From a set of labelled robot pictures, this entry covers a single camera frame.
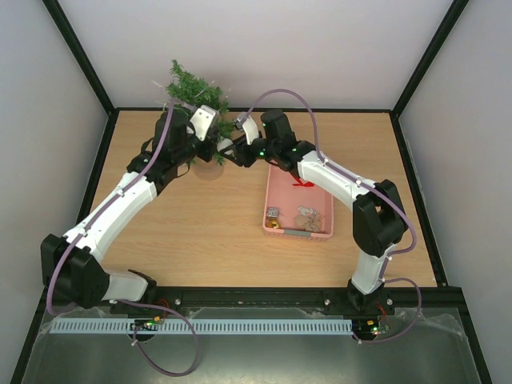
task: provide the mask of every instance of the white wall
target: white wall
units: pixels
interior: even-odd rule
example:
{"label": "white wall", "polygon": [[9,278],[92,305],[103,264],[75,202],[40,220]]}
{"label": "white wall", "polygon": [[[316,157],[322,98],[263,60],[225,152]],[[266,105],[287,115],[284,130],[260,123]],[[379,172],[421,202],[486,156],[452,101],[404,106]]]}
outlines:
{"label": "white wall", "polygon": [[512,368],[512,2],[469,3],[401,118],[494,383]]}
{"label": "white wall", "polygon": [[316,107],[392,108],[451,0],[60,3],[116,106],[165,101],[151,80],[168,84],[176,58],[234,106],[287,87]]}
{"label": "white wall", "polygon": [[0,4],[0,382],[42,292],[39,245],[74,224],[106,114],[40,1]]}

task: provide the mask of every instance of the wooden table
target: wooden table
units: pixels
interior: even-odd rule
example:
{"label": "wooden table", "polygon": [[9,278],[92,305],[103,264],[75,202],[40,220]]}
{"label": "wooden table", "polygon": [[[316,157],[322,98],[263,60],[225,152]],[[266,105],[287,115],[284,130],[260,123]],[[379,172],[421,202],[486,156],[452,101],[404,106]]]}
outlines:
{"label": "wooden table", "polygon": [[[141,144],[153,136],[160,113],[120,112],[94,207],[116,186]],[[254,113],[258,123],[259,115]],[[309,115],[287,115],[297,138],[314,142]],[[393,181],[417,228],[416,250],[394,258],[386,278],[408,277],[420,286],[436,286],[389,115],[316,117],[322,150],[366,178]],[[138,270],[160,286],[346,286],[358,260],[350,211],[335,201],[334,235],[326,242],[265,236],[267,174],[264,162],[249,169],[228,163],[214,181],[202,180],[193,171],[172,181],[116,238],[103,266]],[[409,244],[407,232],[399,247]]]}

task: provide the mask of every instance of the green plant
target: green plant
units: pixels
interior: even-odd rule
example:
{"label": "green plant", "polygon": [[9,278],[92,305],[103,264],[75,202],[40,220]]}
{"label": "green plant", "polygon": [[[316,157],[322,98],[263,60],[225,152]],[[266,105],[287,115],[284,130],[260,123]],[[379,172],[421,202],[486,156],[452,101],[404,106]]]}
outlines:
{"label": "green plant", "polygon": [[[224,97],[221,88],[213,86],[212,83],[208,83],[204,78],[198,78],[184,70],[183,66],[178,64],[176,60],[173,60],[172,63],[173,66],[170,69],[170,74],[173,76],[174,81],[168,85],[167,93],[171,97],[179,98],[193,106],[207,105],[218,110],[220,115],[217,120],[218,140],[230,138],[234,125],[226,117],[230,105],[226,97]],[[175,108],[184,110],[189,116],[192,115],[188,109],[182,106],[176,106]],[[225,159],[217,151],[215,151],[214,158],[218,164],[224,164]]]}

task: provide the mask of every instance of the small item in tray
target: small item in tray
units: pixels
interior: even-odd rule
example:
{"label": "small item in tray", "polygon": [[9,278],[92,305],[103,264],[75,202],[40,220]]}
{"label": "small item in tray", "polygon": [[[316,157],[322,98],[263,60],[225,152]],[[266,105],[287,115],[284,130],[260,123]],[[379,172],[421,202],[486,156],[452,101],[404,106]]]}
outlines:
{"label": "small item in tray", "polygon": [[307,208],[305,206],[298,206],[298,211],[302,216],[306,216],[307,218],[316,220],[317,218],[320,218],[321,215],[319,212],[314,210],[313,208]]}
{"label": "small item in tray", "polygon": [[279,208],[274,208],[272,206],[266,211],[267,218],[278,218],[279,216]]}
{"label": "small item in tray", "polygon": [[282,228],[281,224],[279,224],[278,220],[275,218],[272,218],[271,220],[269,220],[268,223],[266,224],[266,226],[268,228],[275,228],[278,230],[280,230]]}
{"label": "small item in tray", "polygon": [[303,214],[295,216],[295,226],[308,232],[320,232],[322,228],[322,219],[320,216],[309,218]]}

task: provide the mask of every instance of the plastic tray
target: plastic tray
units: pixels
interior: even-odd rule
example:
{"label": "plastic tray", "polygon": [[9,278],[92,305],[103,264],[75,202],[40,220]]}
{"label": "plastic tray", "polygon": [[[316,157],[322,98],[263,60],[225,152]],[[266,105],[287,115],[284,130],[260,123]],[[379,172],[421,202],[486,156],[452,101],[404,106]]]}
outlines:
{"label": "plastic tray", "polygon": [[[297,182],[287,172],[276,166],[270,166],[266,184],[265,209],[263,211],[263,229],[273,236],[292,236],[309,240],[325,241],[333,235],[334,201],[332,194],[319,186],[294,186]],[[294,218],[299,214],[298,207],[313,208],[323,216],[320,232],[308,232],[295,226]],[[269,207],[279,209],[278,221],[281,229],[268,228],[266,212]]]}

